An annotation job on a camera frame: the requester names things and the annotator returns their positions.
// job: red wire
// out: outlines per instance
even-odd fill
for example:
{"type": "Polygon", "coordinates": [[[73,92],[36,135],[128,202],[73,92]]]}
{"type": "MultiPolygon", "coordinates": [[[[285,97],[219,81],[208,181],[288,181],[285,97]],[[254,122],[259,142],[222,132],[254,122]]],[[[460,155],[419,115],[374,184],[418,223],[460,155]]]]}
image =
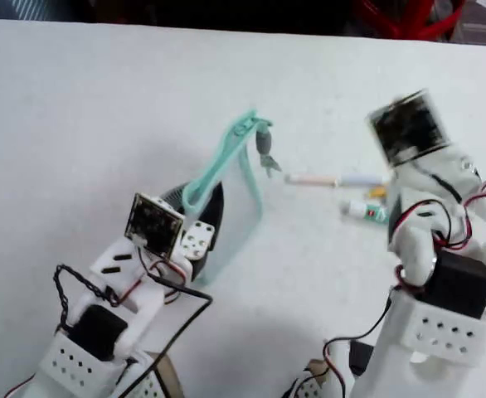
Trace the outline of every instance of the red wire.
{"type": "Polygon", "coordinates": [[[423,286],[416,286],[414,284],[408,284],[401,276],[401,271],[403,270],[403,265],[397,265],[394,269],[394,275],[398,279],[398,284],[410,294],[416,294],[424,290],[423,286]]]}
{"type": "MultiPolygon", "coordinates": [[[[186,283],[186,274],[184,273],[184,271],[182,271],[182,269],[180,269],[179,267],[177,267],[175,264],[171,263],[170,261],[166,261],[166,260],[158,260],[158,261],[155,261],[150,267],[149,267],[149,270],[153,270],[153,269],[156,269],[158,271],[159,274],[162,274],[160,268],[158,267],[158,264],[160,263],[163,263],[165,265],[167,265],[172,271],[176,272],[181,278],[182,278],[182,284],[185,284],[186,283]]],[[[129,295],[142,283],[142,278],[139,278],[136,282],[134,282],[134,284],[124,293],[123,296],[121,296],[121,298],[119,299],[119,302],[122,303],[124,302],[128,297],[129,295]]],[[[175,290],[173,290],[172,292],[169,292],[169,293],[166,293],[164,295],[165,298],[168,298],[169,296],[172,296],[173,294],[175,294],[175,290]]],[[[175,301],[176,299],[178,299],[179,295],[167,302],[167,304],[170,304],[172,303],[173,301],[175,301]]]]}
{"type": "Polygon", "coordinates": [[[129,288],[129,290],[127,290],[123,296],[121,296],[121,298],[119,299],[119,303],[122,303],[123,301],[125,301],[129,295],[142,283],[142,279],[138,279],[136,282],[134,282],[134,284],[129,288]]]}
{"type": "MultiPolygon", "coordinates": [[[[446,242],[445,240],[441,240],[441,239],[438,239],[436,236],[433,236],[433,241],[435,242],[436,245],[438,245],[439,247],[445,247],[447,249],[450,249],[450,250],[462,250],[464,247],[466,247],[466,245],[468,245],[469,243],[469,240],[471,239],[472,237],[472,223],[471,223],[471,220],[469,219],[469,215],[468,215],[468,206],[470,203],[472,203],[473,201],[476,201],[480,198],[484,198],[486,197],[486,181],[483,183],[483,185],[481,185],[481,188],[479,189],[480,193],[476,194],[476,195],[472,195],[471,197],[469,197],[463,204],[463,207],[464,207],[464,210],[465,210],[465,224],[466,224],[466,236],[464,239],[462,239],[460,242],[456,242],[456,243],[449,243],[449,242],[446,242]]],[[[429,205],[431,203],[436,203],[436,201],[430,201],[429,199],[425,199],[423,201],[418,201],[417,203],[415,203],[414,205],[412,205],[411,207],[409,207],[406,211],[404,211],[400,218],[398,218],[395,226],[394,226],[394,231],[396,231],[398,229],[398,227],[403,224],[403,222],[407,219],[407,217],[419,206],[423,206],[423,205],[429,205]]]]}
{"type": "Polygon", "coordinates": [[[35,373],[33,373],[27,380],[23,381],[22,383],[18,384],[17,386],[14,386],[11,390],[9,390],[3,398],[7,398],[10,396],[14,391],[18,390],[19,388],[24,387],[29,381],[33,380],[33,377],[35,377],[35,373]]]}

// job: circuit board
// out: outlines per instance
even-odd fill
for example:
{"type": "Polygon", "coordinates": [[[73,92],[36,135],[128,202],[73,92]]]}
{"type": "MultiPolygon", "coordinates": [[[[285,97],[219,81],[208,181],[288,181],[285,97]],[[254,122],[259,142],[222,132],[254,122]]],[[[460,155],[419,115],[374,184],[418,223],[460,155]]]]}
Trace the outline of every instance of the circuit board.
{"type": "Polygon", "coordinates": [[[151,253],[168,258],[182,233],[183,218],[162,199],[137,193],[125,236],[151,253]]]}

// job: black wire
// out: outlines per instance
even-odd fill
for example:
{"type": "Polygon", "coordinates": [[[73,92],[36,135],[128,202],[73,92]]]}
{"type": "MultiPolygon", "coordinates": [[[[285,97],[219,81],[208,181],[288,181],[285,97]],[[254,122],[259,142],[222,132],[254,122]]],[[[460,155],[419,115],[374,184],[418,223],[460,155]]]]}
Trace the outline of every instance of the black wire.
{"type": "Polygon", "coordinates": [[[140,248],[138,248],[138,256],[140,258],[140,262],[142,263],[143,268],[145,269],[145,272],[147,273],[147,276],[151,278],[154,282],[156,282],[157,284],[161,284],[162,286],[165,286],[167,288],[176,289],[179,292],[189,294],[190,296],[205,299],[206,302],[201,307],[199,307],[199,309],[195,313],[193,313],[193,315],[177,330],[173,337],[169,339],[166,347],[164,347],[163,350],[158,354],[154,362],[129,387],[127,387],[125,391],[119,395],[118,398],[125,398],[127,394],[130,393],[130,391],[132,391],[138,384],[140,384],[151,371],[154,371],[157,368],[159,362],[166,356],[169,348],[171,348],[171,346],[177,341],[182,332],[184,332],[190,325],[190,323],[192,323],[199,315],[201,315],[201,313],[205,309],[207,309],[208,306],[213,302],[213,297],[209,294],[204,294],[203,292],[199,292],[198,290],[175,284],[171,280],[160,278],[159,276],[151,274],[147,268],[147,265],[143,261],[142,250],[140,248]]]}
{"type": "MultiPolygon", "coordinates": [[[[385,318],[386,313],[389,311],[389,308],[391,307],[391,303],[392,303],[392,301],[391,301],[391,294],[392,294],[392,292],[394,292],[396,290],[400,290],[400,289],[401,289],[401,286],[395,286],[394,288],[391,289],[391,291],[389,292],[389,295],[386,298],[385,309],[383,310],[382,315],[379,317],[379,319],[376,321],[376,323],[374,323],[374,325],[368,330],[368,332],[365,332],[363,334],[360,334],[359,336],[354,336],[354,337],[336,337],[336,338],[333,338],[333,339],[329,340],[328,342],[326,342],[326,344],[324,344],[324,347],[323,347],[323,357],[325,357],[325,354],[327,353],[327,350],[328,350],[329,345],[332,344],[332,343],[334,343],[334,342],[341,342],[341,341],[345,341],[345,340],[349,340],[349,341],[360,340],[360,339],[365,338],[366,336],[368,336],[370,333],[372,333],[377,328],[377,325],[379,325],[382,322],[382,320],[385,318]]],[[[322,372],[322,373],[320,373],[318,375],[314,375],[314,376],[307,377],[306,379],[304,379],[299,384],[299,386],[297,387],[297,389],[294,392],[293,396],[294,397],[297,396],[297,394],[299,393],[300,387],[304,383],[306,383],[306,382],[308,382],[310,380],[316,379],[317,377],[324,376],[329,371],[330,371],[330,368],[327,367],[327,369],[324,372],[322,372]]],[[[341,381],[341,390],[342,390],[343,398],[346,398],[346,386],[343,384],[344,381],[341,380],[341,377],[338,377],[338,379],[339,379],[339,381],[341,381]]]]}
{"type": "Polygon", "coordinates": [[[396,226],[398,226],[399,224],[401,224],[403,216],[404,215],[409,216],[408,213],[411,211],[411,209],[413,207],[415,207],[415,206],[418,207],[418,206],[423,206],[423,205],[429,205],[431,203],[436,203],[437,205],[440,205],[440,207],[442,207],[442,210],[444,210],[445,216],[448,219],[448,233],[446,234],[445,242],[446,243],[449,243],[450,242],[450,239],[451,239],[451,231],[452,231],[453,224],[451,222],[450,212],[448,211],[448,209],[446,208],[446,206],[444,205],[444,203],[442,203],[438,199],[424,199],[422,201],[418,201],[417,203],[413,204],[412,206],[409,206],[409,208],[407,210],[405,210],[405,211],[403,211],[401,213],[401,216],[398,218],[398,220],[394,224],[394,226],[393,226],[393,229],[394,230],[392,231],[391,235],[394,235],[394,231],[396,230],[396,226]]]}
{"type": "Polygon", "coordinates": [[[55,282],[57,293],[59,294],[59,300],[61,301],[61,306],[62,306],[60,328],[63,328],[67,332],[71,330],[71,326],[66,323],[66,320],[68,319],[68,298],[66,297],[66,293],[64,293],[61,280],[59,279],[62,271],[66,271],[70,275],[74,276],[90,292],[92,292],[95,297],[108,301],[112,307],[119,306],[119,297],[115,293],[115,291],[109,289],[107,292],[103,292],[100,288],[92,284],[87,278],[85,278],[79,272],[72,269],[70,266],[59,264],[57,265],[55,269],[55,273],[53,274],[53,281],[55,282]]]}
{"type": "Polygon", "coordinates": [[[457,201],[457,203],[462,203],[462,196],[457,192],[457,190],[446,180],[443,180],[436,174],[432,172],[428,172],[424,168],[422,168],[416,161],[412,162],[413,167],[421,172],[422,174],[425,174],[428,177],[433,178],[441,187],[443,187],[447,192],[451,194],[451,196],[457,201]]]}

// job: marker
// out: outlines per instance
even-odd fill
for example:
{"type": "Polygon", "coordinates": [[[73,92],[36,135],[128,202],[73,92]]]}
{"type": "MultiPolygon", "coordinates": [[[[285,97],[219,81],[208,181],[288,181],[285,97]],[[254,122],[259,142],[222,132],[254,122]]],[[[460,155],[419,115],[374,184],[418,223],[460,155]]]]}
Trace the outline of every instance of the marker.
{"type": "Polygon", "coordinates": [[[341,177],[286,174],[284,180],[288,184],[317,187],[379,187],[386,184],[384,177],[370,174],[347,174],[341,177]]]}
{"type": "Polygon", "coordinates": [[[362,201],[345,201],[341,205],[344,214],[359,219],[388,224],[389,215],[385,207],[371,205],[362,201]]]}

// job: small bottle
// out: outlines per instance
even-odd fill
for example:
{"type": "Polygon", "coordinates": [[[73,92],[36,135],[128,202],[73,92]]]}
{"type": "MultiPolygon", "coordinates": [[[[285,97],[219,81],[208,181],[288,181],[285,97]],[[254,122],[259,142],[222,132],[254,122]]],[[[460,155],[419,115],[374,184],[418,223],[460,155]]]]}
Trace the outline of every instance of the small bottle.
{"type": "Polygon", "coordinates": [[[362,201],[345,201],[341,208],[344,214],[363,220],[377,222],[378,224],[388,224],[388,211],[383,206],[371,205],[362,201]]]}

